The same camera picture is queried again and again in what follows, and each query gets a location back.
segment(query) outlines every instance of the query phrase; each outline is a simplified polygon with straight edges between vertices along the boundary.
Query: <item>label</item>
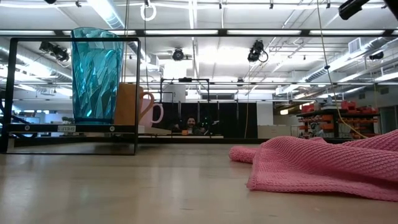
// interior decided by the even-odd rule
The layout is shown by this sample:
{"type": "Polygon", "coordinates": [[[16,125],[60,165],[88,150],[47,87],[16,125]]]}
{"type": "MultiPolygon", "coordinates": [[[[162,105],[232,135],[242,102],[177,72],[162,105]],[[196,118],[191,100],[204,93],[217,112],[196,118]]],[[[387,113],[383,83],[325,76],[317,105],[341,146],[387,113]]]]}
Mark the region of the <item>label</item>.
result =
{"type": "Polygon", "coordinates": [[[74,125],[58,125],[58,132],[76,132],[74,125]]]}

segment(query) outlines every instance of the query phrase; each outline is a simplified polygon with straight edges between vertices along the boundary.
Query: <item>ceiling light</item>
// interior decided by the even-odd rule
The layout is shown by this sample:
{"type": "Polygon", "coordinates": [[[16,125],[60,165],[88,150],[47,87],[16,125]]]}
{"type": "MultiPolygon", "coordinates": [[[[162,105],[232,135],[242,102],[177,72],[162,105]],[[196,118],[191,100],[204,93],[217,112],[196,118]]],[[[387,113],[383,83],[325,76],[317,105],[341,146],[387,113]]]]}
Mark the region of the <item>ceiling light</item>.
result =
{"type": "Polygon", "coordinates": [[[301,30],[227,30],[228,35],[300,35],[301,30]]]}
{"type": "Polygon", "coordinates": [[[387,74],[387,75],[383,75],[383,76],[375,79],[374,81],[381,82],[381,81],[386,81],[386,80],[390,80],[390,79],[393,79],[393,78],[398,78],[398,72],[387,74]]]}
{"type": "Polygon", "coordinates": [[[289,110],[281,110],[280,115],[287,115],[289,114],[289,110]]]}
{"type": "Polygon", "coordinates": [[[345,93],[353,93],[353,92],[358,91],[358,90],[363,89],[363,88],[364,88],[364,87],[354,88],[354,89],[352,89],[352,90],[346,91],[345,93]]]}
{"type": "Polygon", "coordinates": [[[24,84],[19,84],[15,86],[16,88],[21,88],[23,90],[27,90],[27,91],[36,91],[35,88],[31,87],[31,86],[27,86],[24,84]]]}
{"type": "Polygon", "coordinates": [[[218,30],[146,30],[147,35],[211,35],[218,34],[218,30]]]}
{"type": "Polygon", "coordinates": [[[52,30],[0,30],[0,35],[55,35],[52,30]]]}
{"type": "Polygon", "coordinates": [[[345,78],[342,78],[341,80],[338,80],[337,82],[347,82],[347,81],[353,80],[354,78],[359,77],[359,76],[360,76],[359,74],[349,75],[345,78]]]}
{"type": "Polygon", "coordinates": [[[57,92],[65,95],[65,96],[72,96],[72,94],[73,94],[72,90],[67,89],[67,88],[58,88],[57,92]]]}
{"type": "Polygon", "coordinates": [[[322,94],[322,95],[318,96],[317,98],[328,98],[328,96],[331,96],[333,98],[333,97],[335,97],[335,94],[334,93],[322,94]]]}
{"type": "Polygon", "coordinates": [[[116,35],[136,35],[136,31],[135,30],[127,30],[127,32],[125,32],[124,30],[108,30],[111,33],[114,33],[116,35]]]}
{"type": "MultiPolygon", "coordinates": [[[[384,30],[323,30],[323,35],[381,35],[384,30]]],[[[311,30],[310,35],[320,35],[320,30],[311,30]]]]}

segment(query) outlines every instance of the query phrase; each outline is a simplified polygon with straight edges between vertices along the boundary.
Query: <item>knitted pink cloth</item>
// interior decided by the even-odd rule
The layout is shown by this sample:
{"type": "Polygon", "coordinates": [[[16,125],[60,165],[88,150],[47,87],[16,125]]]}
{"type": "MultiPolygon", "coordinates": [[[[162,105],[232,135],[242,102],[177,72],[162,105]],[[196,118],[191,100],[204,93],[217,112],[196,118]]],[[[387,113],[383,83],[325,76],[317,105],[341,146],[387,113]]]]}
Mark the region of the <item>knitted pink cloth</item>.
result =
{"type": "Polygon", "coordinates": [[[344,144],[283,136],[258,149],[233,147],[229,157],[253,163],[251,190],[343,192],[398,202],[398,130],[344,144]]]}

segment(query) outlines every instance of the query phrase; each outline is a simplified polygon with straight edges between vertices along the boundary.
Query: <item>cable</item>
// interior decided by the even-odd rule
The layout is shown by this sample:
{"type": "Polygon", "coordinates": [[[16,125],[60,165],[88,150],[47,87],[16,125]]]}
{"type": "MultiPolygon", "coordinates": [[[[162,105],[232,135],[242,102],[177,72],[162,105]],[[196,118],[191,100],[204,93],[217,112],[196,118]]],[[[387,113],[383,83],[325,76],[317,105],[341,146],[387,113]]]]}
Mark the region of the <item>cable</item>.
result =
{"type": "Polygon", "coordinates": [[[262,62],[262,63],[266,63],[266,62],[268,61],[268,59],[269,59],[268,53],[267,53],[265,50],[263,51],[263,53],[267,56],[267,59],[264,60],[264,61],[262,61],[262,60],[260,60],[260,58],[259,58],[259,61],[262,62]]]}
{"type": "Polygon", "coordinates": [[[337,113],[338,113],[338,116],[339,116],[339,118],[340,118],[340,121],[341,121],[343,124],[347,125],[352,131],[354,131],[356,134],[358,134],[358,135],[361,136],[362,138],[368,138],[368,137],[364,136],[363,134],[361,134],[359,131],[355,130],[355,128],[353,128],[351,125],[347,124],[347,123],[343,120],[343,118],[341,117],[340,109],[338,108],[338,105],[337,105],[337,96],[336,96],[335,87],[333,86],[333,82],[332,82],[332,80],[331,80],[331,76],[330,76],[330,72],[329,72],[329,67],[330,67],[330,66],[328,65],[328,59],[327,59],[327,57],[326,57],[325,42],[324,42],[324,40],[323,40],[323,30],[322,30],[321,13],[320,13],[320,10],[319,10],[319,0],[317,0],[317,11],[318,11],[319,29],[320,29],[320,31],[321,31],[321,40],[322,40],[323,56],[324,56],[324,58],[325,58],[325,63],[326,63],[325,69],[326,69],[327,72],[328,72],[329,81],[330,81],[331,89],[333,90],[333,95],[334,95],[334,97],[335,97],[336,109],[337,109],[337,113]]]}
{"type": "MultiPolygon", "coordinates": [[[[145,18],[147,17],[147,7],[145,7],[145,9],[144,9],[144,16],[145,16],[145,18]]],[[[144,19],[144,30],[147,30],[147,20],[146,19],[144,19]]],[[[144,44],[145,52],[147,52],[147,36],[146,35],[144,37],[144,42],[145,42],[145,44],[144,44]]],[[[147,55],[148,54],[145,54],[145,73],[146,73],[146,77],[147,77],[147,90],[149,91],[147,55]]]]}
{"type": "MultiPolygon", "coordinates": [[[[126,0],[126,17],[124,19],[124,35],[126,37],[129,36],[129,18],[130,18],[130,0],[126,0]]],[[[124,67],[123,67],[123,75],[122,75],[122,80],[123,82],[126,82],[126,69],[127,69],[127,42],[125,44],[125,49],[124,49],[124,67]]]]}
{"type": "MultiPolygon", "coordinates": [[[[251,69],[251,66],[250,66],[250,63],[249,63],[249,72],[248,72],[248,74],[249,74],[248,80],[249,80],[249,81],[250,81],[250,69],[251,69]]],[[[244,138],[245,138],[245,139],[246,139],[246,133],[248,132],[249,95],[250,95],[250,92],[248,92],[248,103],[246,104],[246,127],[245,127],[245,129],[244,129],[244,138]]]]}

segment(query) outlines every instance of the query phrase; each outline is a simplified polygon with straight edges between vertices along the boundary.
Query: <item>wooden table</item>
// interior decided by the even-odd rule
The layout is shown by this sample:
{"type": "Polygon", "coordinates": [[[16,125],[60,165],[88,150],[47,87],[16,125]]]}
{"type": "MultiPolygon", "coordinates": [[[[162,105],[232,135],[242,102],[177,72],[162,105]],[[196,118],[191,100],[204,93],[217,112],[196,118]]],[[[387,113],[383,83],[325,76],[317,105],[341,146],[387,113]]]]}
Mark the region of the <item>wooden table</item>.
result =
{"type": "MultiPolygon", "coordinates": [[[[0,155],[0,223],[396,224],[398,203],[251,192],[224,144],[141,145],[136,156],[0,155]]],[[[70,144],[14,150],[125,150],[70,144]]]]}

